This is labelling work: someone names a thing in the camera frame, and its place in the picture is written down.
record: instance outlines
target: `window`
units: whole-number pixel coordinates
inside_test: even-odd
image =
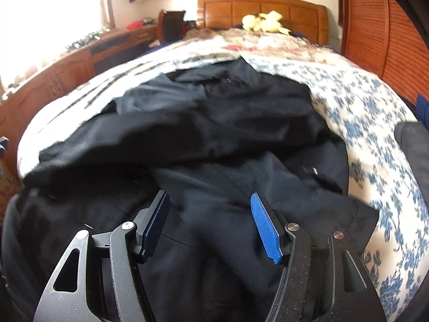
[[[64,46],[102,27],[100,0],[0,0],[0,76],[5,87]]]

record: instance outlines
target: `wooden headboard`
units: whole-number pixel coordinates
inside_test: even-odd
[[[277,11],[285,28],[319,45],[328,43],[327,8],[301,0],[198,0],[197,28],[228,29],[248,14]]]

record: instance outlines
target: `bed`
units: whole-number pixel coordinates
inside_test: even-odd
[[[230,29],[246,14],[271,10],[307,39]],[[183,41],[112,68],[43,108],[19,143],[20,176],[36,166],[39,151],[66,140],[112,98],[139,83],[160,73],[243,57],[259,72],[308,85],[313,106],[346,142],[349,194],[380,211],[362,260],[387,320],[394,321],[429,268],[428,211],[393,137],[395,124],[414,121],[413,114],[377,75],[323,47],[328,35],[323,6],[299,0],[198,0],[197,26]]]

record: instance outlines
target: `red object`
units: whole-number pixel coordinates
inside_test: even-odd
[[[144,25],[144,22],[143,22],[143,21],[141,21],[141,20],[137,20],[137,21],[135,21],[135,22],[129,23],[129,24],[126,26],[126,28],[127,28],[128,30],[134,30],[134,29],[139,29],[139,28],[143,27],[143,25]]]
[[[186,25],[185,27],[183,27],[182,28],[182,31],[181,31],[181,33],[180,33],[180,36],[185,36],[186,35],[186,33],[188,32],[188,31],[190,31],[192,29],[192,27],[190,26],[190,25]]]

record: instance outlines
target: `wooden chair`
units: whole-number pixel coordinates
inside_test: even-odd
[[[158,15],[157,33],[161,44],[180,40],[180,33],[184,27],[183,17],[185,10],[160,10]]]

